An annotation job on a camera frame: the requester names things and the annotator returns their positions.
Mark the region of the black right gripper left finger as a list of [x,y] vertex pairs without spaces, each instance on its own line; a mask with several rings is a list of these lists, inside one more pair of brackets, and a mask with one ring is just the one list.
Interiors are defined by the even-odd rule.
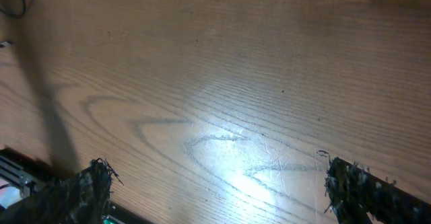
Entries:
[[110,208],[113,177],[105,159],[93,159],[75,176],[47,184],[1,211],[1,224],[99,223]]

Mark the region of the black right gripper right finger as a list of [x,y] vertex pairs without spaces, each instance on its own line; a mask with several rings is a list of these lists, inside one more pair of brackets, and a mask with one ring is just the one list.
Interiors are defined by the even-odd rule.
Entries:
[[329,162],[325,178],[325,194],[339,223],[426,223],[430,224],[430,203],[425,202],[388,182],[373,176],[357,163],[326,151],[317,154]]

